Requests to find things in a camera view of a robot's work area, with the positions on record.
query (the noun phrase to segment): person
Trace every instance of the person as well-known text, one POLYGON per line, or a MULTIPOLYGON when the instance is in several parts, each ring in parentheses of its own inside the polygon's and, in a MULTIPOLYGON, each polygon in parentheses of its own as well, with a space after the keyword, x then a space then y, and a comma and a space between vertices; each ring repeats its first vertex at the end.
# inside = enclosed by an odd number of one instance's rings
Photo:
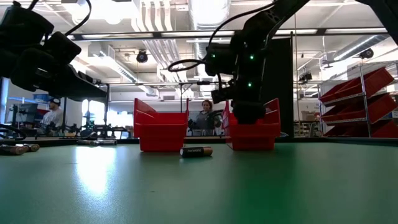
POLYGON ((63 110, 60 109, 61 101, 57 98, 52 98, 49 101, 49 109, 43 120, 40 122, 41 124, 49 125, 51 122, 55 124, 56 127, 62 126, 63 120, 63 110))
POLYGON ((213 136, 215 124, 208 121, 208 115, 213 111, 213 103, 210 100, 203 100, 201 106, 203 110, 200 111, 198 116, 196 117, 194 135, 213 136))

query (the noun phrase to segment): woman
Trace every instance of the woman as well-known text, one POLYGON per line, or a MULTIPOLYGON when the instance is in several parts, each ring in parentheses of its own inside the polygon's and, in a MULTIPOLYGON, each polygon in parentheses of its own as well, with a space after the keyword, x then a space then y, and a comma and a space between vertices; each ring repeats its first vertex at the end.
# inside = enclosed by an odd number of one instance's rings
POLYGON ((208 118, 208 115, 213 111, 213 103, 210 100, 204 100, 201 103, 201 106, 203 110, 199 112, 195 120, 196 125, 194 135, 213 136, 215 123, 219 122, 218 118, 214 118, 213 122, 211 122, 211 120, 208 118))

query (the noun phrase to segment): cap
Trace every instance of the cap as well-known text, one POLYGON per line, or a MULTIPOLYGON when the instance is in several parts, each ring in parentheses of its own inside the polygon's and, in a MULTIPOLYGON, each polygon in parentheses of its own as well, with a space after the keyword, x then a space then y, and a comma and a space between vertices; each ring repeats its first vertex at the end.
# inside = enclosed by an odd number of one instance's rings
POLYGON ((61 105, 61 101, 60 101, 60 99, 57 99, 57 98, 52 98, 50 101, 49 101, 49 103, 55 103, 56 105, 61 105))

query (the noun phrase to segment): green table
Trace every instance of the green table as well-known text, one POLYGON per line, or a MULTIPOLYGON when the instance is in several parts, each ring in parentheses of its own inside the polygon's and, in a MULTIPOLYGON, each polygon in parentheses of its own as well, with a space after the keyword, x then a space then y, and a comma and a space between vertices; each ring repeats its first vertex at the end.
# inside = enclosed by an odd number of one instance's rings
POLYGON ((0 157, 0 223, 398 223, 398 148, 276 144, 213 157, 138 145, 0 157))

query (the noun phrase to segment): aa battery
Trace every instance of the aa battery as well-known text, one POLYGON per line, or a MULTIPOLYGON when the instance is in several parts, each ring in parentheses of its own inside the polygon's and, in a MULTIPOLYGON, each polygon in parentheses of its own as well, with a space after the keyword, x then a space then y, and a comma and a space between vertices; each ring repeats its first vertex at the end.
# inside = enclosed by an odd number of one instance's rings
POLYGON ((27 146, 0 146, 0 152, 8 155, 17 155, 20 156, 23 153, 27 152, 29 148, 27 146))
POLYGON ((180 154, 184 158, 210 156, 212 153, 213 149, 210 146, 182 147, 180 150, 180 154))
POLYGON ((90 141, 90 140, 80 140, 77 141, 78 145, 87 145, 87 146, 115 146, 117 145, 116 140, 98 140, 98 141, 90 141))
POLYGON ((40 149, 38 144, 17 144, 16 146, 26 146, 28 148, 28 152, 37 152, 40 149))

